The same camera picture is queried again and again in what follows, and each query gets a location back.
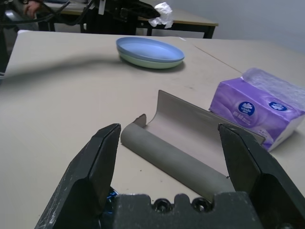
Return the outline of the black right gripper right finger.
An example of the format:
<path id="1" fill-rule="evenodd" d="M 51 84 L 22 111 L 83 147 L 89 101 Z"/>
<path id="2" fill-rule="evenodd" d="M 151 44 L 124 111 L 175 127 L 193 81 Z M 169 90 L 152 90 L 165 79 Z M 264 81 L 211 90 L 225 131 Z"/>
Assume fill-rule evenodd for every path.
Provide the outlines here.
<path id="1" fill-rule="evenodd" d="M 218 131 L 230 180 L 246 192 L 266 229 L 303 229 L 305 198 L 277 160 L 252 134 L 230 124 Z"/>

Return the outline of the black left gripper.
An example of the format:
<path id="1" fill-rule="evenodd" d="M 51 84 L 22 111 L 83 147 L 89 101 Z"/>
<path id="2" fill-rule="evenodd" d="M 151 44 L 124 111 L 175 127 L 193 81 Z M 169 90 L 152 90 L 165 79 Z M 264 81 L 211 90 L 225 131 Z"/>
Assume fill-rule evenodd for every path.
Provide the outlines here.
<path id="1" fill-rule="evenodd" d="M 137 3 L 139 3 L 142 8 L 134 9 L 133 12 L 135 14 L 133 14 L 131 10 L 136 7 Z M 137 16 L 146 19 L 160 17 L 160 13 L 154 9 L 154 6 L 139 0 L 103 0 L 102 11 L 103 14 L 109 14 L 115 20 L 122 22 L 136 23 Z"/>

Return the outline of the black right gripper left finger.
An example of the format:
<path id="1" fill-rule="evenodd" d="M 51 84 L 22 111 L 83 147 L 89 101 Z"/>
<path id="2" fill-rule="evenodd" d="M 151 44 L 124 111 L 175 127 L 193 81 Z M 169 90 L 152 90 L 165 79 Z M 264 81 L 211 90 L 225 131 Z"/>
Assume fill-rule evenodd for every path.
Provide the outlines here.
<path id="1" fill-rule="evenodd" d="M 37 229 L 99 229 L 114 173 L 120 124 L 97 131 L 69 163 Z"/>

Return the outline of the bystander hand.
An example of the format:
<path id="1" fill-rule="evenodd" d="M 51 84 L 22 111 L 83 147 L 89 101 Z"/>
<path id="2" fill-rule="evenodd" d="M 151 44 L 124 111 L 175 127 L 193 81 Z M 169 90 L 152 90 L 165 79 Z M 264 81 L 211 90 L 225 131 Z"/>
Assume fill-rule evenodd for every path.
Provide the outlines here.
<path id="1" fill-rule="evenodd" d="M 41 4 L 35 1 L 29 1 L 28 4 L 24 5 L 23 12 L 25 15 L 34 19 L 36 12 L 40 9 Z"/>

